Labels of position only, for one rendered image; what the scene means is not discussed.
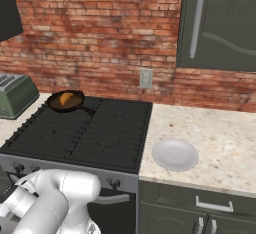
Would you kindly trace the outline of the dark drawer front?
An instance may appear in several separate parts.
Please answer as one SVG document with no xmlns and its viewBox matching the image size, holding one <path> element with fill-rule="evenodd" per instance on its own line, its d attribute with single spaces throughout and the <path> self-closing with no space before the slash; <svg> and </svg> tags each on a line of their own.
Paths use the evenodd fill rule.
<svg viewBox="0 0 256 234">
<path fill-rule="evenodd" d="M 178 187 L 149 181 L 140 181 L 140 198 L 143 202 L 161 205 L 161 206 L 177 206 L 179 208 L 192 209 L 197 211 L 205 211 L 221 214 L 220 210 L 201 208 L 196 205 L 196 197 L 199 197 L 199 202 L 229 206 L 232 202 L 233 216 L 256 218 L 256 198 L 248 198 L 236 195 L 223 194 L 206 190 L 199 190 L 186 187 Z"/>
</svg>

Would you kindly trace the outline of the black frying pan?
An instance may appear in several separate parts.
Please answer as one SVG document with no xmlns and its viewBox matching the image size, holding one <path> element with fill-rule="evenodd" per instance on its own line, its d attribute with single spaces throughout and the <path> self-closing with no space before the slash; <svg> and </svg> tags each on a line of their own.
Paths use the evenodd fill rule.
<svg viewBox="0 0 256 234">
<path fill-rule="evenodd" d="M 73 94 L 73 96 L 70 98 L 70 100 L 64 106 L 62 106 L 60 104 L 60 96 L 65 92 L 70 92 Z M 59 113 L 68 113 L 68 112 L 73 112 L 78 109 L 81 109 L 90 115 L 94 115 L 96 113 L 96 111 L 94 109 L 84 106 L 83 105 L 84 100 L 85 100 L 85 95 L 82 91 L 80 91 L 80 90 L 64 90 L 64 91 L 59 91 L 59 92 L 53 93 L 47 99 L 47 105 L 53 111 L 59 112 Z"/>
</svg>

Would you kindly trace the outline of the dark oven door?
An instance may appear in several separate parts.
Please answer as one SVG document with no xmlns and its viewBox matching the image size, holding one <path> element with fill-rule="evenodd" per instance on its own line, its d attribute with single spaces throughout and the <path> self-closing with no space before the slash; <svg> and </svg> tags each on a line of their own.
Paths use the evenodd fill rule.
<svg viewBox="0 0 256 234">
<path fill-rule="evenodd" d="M 100 196 L 128 194 L 128 202 L 101 205 L 88 204 L 88 212 L 101 234 L 136 234 L 136 194 L 102 188 Z"/>
</svg>

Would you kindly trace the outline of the green toaster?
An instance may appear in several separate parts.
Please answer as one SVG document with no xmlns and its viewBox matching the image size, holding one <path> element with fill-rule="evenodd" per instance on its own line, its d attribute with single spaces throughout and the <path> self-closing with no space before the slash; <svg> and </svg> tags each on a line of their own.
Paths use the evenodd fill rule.
<svg viewBox="0 0 256 234">
<path fill-rule="evenodd" d="M 29 76 L 0 73 L 0 118 L 17 119 L 38 98 L 38 88 Z"/>
</svg>

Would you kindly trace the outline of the dark base cupboard door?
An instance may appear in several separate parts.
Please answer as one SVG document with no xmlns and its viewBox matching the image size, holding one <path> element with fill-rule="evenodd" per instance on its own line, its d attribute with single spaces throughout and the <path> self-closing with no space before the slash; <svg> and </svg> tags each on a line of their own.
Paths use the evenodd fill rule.
<svg viewBox="0 0 256 234">
<path fill-rule="evenodd" d="M 141 204 L 139 234 L 196 234 L 199 217 L 204 213 Z"/>
<path fill-rule="evenodd" d="M 216 234 L 256 234 L 256 217 L 211 215 L 205 234 L 211 232 L 211 220 L 217 222 Z"/>
</svg>

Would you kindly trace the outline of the dark wall cupboard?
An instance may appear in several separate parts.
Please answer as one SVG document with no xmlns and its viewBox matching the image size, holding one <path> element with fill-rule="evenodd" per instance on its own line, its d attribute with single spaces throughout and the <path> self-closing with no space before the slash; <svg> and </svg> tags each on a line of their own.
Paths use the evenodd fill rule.
<svg viewBox="0 0 256 234">
<path fill-rule="evenodd" d="M 0 0 L 0 42 L 23 32 L 16 0 Z"/>
</svg>

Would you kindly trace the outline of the golden croissant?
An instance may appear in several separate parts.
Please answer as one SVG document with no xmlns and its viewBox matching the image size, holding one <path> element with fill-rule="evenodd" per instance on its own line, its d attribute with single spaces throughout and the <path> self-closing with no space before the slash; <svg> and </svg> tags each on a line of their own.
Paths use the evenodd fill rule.
<svg viewBox="0 0 256 234">
<path fill-rule="evenodd" d="M 65 92 L 60 96 L 60 104 L 62 106 L 64 106 L 69 100 L 70 98 L 73 96 L 72 93 L 70 92 Z"/>
</svg>

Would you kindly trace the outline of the black gas stove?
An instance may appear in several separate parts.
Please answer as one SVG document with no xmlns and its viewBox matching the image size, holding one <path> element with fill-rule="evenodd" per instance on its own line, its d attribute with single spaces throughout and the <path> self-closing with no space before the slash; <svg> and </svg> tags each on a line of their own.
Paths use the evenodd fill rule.
<svg viewBox="0 0 256 234">
<path fill-rule="evenodd" d="M 138 234 L 139 168 L 151 117 L 150 102 L 87 97 L 84 105 L 96 111 L 57 113 L 46 104 L 26 120 L 0 147 L 0 166 L 10 180 L 41 169 L 64 169 L 94 174 L 101 189 L 136 194 Z M 25 169 L 18 175 L 15 163 Z M 113 189 L 110 178 L 121 185 Z"/>
</svg>

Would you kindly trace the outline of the grey wall outlet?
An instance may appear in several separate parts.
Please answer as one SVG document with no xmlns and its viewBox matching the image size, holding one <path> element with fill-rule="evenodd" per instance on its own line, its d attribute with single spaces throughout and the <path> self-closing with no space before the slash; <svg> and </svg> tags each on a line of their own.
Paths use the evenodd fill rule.
<svg viewBox="0 0 256 234">
<path fill-rule="evenodd" d="M 153 82 L 153 70 L 148 68 L 140 69 L 140 87 L 151 89 Z"/>
</svg>

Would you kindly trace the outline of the white round plate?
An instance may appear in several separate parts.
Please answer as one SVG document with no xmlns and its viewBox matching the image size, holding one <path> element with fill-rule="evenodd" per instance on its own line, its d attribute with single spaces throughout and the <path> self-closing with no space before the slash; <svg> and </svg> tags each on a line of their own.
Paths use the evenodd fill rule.
<svg viewBox="0 0 256 234">
<path fill-rule="evenodd" d="M 166 170 L 183 172 L 195 167 L 199 155 L 195 147 L 186 141 L 166 138 L 152 148 L 155 162 Z"/>
</svg>

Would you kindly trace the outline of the dark wall cupboard door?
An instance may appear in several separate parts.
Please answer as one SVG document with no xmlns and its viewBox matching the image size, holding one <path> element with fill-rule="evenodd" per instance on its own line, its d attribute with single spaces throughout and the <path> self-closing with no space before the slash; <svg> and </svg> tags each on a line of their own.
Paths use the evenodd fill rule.
<svg viewBox="0 0 256 234">
<path fill-rule="evenodd" d="M 197 0 L 182 0 L 177 65 L 256 73 L 256 0 L 204 0 L 195 58 L 189 57 Z"/>
</svg>

